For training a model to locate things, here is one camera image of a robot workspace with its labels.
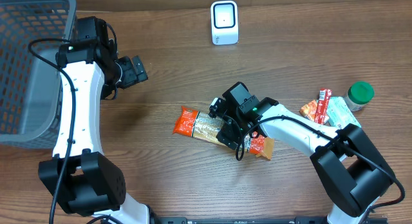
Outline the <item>long orange pasta packet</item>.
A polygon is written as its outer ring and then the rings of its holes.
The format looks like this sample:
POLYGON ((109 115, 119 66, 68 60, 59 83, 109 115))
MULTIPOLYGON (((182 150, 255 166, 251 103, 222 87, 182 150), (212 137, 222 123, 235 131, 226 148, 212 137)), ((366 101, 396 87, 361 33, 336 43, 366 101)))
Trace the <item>long orange pasta packet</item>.
MULTIPOLYGON (((211 118, 206 113, 182 106, 182 113, 175 122, 173 134, 178 133, 225 146, 216 138, 223 125, 224 121, 222 118, 211 118)), ((271 160, 273 151, 273 138, 257 137, 256 132, 253 133, 253 138, 245 137, 245 152, 271 160)))

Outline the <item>red snack stick packet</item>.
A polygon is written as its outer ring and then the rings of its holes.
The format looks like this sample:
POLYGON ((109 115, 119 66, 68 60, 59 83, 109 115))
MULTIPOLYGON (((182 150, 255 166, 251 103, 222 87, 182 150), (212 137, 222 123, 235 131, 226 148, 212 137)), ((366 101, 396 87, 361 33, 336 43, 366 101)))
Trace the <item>red snack stick packet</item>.
POLYGON ((315 113, 314 122, 317 124, 324 124, 326 111, 330 98, 332 97, 332 90, 321 88, 319 92, 319 99, 317 103, 317 111, 315 113))

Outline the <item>teal wet wipes pack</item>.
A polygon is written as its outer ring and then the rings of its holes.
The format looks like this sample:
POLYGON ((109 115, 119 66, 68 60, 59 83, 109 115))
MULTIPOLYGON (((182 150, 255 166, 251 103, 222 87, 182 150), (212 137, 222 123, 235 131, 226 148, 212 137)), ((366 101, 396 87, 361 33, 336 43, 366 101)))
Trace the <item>teal wet wipes pack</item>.
POLYGON ((361 127, 342 97, 330 98, 326 114, 329 116, 329 124, 333 127, 343 129, 348 124, 361 127))

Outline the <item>green lid spice jar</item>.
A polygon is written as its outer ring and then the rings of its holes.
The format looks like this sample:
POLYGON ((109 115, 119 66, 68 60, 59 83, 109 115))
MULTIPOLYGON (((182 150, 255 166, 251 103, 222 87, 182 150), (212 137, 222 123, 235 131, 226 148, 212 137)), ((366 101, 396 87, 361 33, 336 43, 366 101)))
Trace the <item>green lid spice jar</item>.
POLYGON ((347 90, 344 101, 350 111, 360 111, 375 95, 373 86, 365 81, 357 81, 347 90))

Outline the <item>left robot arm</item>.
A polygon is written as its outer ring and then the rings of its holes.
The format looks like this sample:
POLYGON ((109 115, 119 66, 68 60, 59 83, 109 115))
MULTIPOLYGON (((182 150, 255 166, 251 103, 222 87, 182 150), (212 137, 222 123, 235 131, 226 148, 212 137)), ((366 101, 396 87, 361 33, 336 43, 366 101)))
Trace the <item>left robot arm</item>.
POLYGON ((153 210, 126 191, 122 171, 104 156, 100 141, 100 101, 118 88, 148 79, 139 57, 117 58, 116 44, 86 36, 64 40, 52 64, 62 79, 59 135, 51 160, 40 162, 39 178, 55 209, 91 216, 93 222, 159 223, 153 210))

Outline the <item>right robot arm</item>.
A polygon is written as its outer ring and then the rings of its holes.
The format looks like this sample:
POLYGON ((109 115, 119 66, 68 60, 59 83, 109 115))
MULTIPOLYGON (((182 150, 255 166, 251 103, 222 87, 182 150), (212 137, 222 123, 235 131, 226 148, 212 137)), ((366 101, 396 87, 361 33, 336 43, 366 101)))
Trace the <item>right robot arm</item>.
POLYGON ((284 142, 308 156, 334 206, 327 223, 364 223, 376 201, 394 183, 395 174, 362 128, 339 129, 316 124, 287 110, 271 98, 215 98, 212 118, 227 124, 220 142, 243 156, 245 138, 253 132, 284 142))

